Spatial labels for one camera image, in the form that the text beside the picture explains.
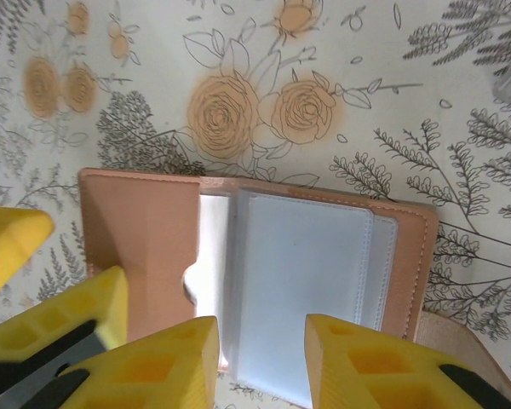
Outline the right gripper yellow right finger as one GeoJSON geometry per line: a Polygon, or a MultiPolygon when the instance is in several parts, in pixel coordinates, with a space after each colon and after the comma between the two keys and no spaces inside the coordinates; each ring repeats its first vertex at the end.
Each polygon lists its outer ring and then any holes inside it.
{"type": "Polygon", "coordinates": [[[323,314],[305,324],[315,408],[511,408],[511,381],[466,327],[424,313],[413,341],[323,314]]]}

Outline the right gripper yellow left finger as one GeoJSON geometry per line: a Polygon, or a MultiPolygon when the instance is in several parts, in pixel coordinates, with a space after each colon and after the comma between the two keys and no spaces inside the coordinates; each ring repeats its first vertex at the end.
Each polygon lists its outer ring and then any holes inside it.
{"type": "Polygon", "coordinates": [[[219,361],[214,316],[109,349],[96,319],[9,321],[18,408],[211,408],[219,361]]]}

